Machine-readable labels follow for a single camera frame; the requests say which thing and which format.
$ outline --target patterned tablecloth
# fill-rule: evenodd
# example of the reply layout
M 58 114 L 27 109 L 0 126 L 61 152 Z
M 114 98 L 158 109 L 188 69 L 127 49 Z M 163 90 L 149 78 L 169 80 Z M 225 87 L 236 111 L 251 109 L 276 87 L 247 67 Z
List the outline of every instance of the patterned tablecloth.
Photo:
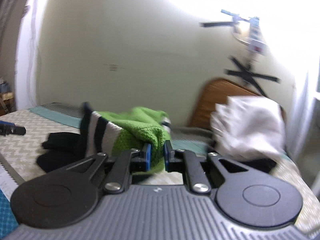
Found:
M 24 179 L 30 180 L 44 174 L 36 164 L 36 158 L 44 153 L 41 143 L 47 139 L 51 132 L 73 132 L 79 130 L 45 119 L 28 110 L 21 110 L 0 117 L 0 120 L 13 122 L 24 126 L 26 135 L 0 136 L 0 153 L 8 164 Z M 307 234 L 314 234 L 320 230 L 320 203 L 310 188 L 300 177 L 297 166 L 290 159 L 283 159 L 272 175 L 294 185 L 303 197 L 302 211 L 295 225 Z M 182 184 L 182 176 L 179 173 L 167 173 L 165 171 L 155 174 L 143 184 Z

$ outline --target green cloth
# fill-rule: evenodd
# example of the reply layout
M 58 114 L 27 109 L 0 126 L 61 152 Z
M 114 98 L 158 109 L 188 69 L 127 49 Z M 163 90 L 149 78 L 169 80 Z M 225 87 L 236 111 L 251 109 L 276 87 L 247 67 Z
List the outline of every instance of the green cloth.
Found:
M 168 117 L 165 112 L 134 107 L 127 113 L 98 113 L 123 128 L 113 146 L 112 154 L 130 148 L 141 149 L 147 142 L 152 145 L 150 172 L 159 172 L 164 168 L 163 145 L 166 140 L 170 140 L 169 133 L 161 125 L 163 118 Z

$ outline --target crumpled white fabric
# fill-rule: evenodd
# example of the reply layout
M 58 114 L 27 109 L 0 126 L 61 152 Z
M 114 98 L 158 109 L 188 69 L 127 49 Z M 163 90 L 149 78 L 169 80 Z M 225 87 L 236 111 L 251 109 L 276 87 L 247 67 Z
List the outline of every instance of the crumpled white fabric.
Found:
M 216 151 L 237 161 L 270 158 L 284 153 L 285 128 L 280 106 L 258 96 L 228 97 L 211 113 Z

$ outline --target silver screw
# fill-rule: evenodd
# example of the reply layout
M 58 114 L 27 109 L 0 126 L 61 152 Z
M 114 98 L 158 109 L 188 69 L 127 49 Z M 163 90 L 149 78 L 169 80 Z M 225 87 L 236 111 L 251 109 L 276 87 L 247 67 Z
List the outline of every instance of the silver screw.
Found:
M 203 183 L 194 184 L 192 188 L 196 192 L 206 192 L 209 190 L 209 186 Z
M 117 183 L 117 182 L 108 182 L 104 187 L 105 189 L 111 190 L 111 191 L 116 191 L 121 189 L 120 183 Z

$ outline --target green towel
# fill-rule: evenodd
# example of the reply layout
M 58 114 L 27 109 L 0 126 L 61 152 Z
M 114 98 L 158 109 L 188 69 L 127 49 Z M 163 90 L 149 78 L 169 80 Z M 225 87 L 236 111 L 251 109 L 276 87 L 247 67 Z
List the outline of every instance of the green towel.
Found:
M 141 149 L 147 142 L 152 145 L 150 172 L 159 172 L 163 169 L 163 145 L 165 140 L 170 139 L 169 133 L 161 125 L 162 121 L 168 117 L 165 112 L 135 107 L 130 112 L 121 114 L 98 113 L 122 128 L 113 145 L 113 155 L 125 149 Z

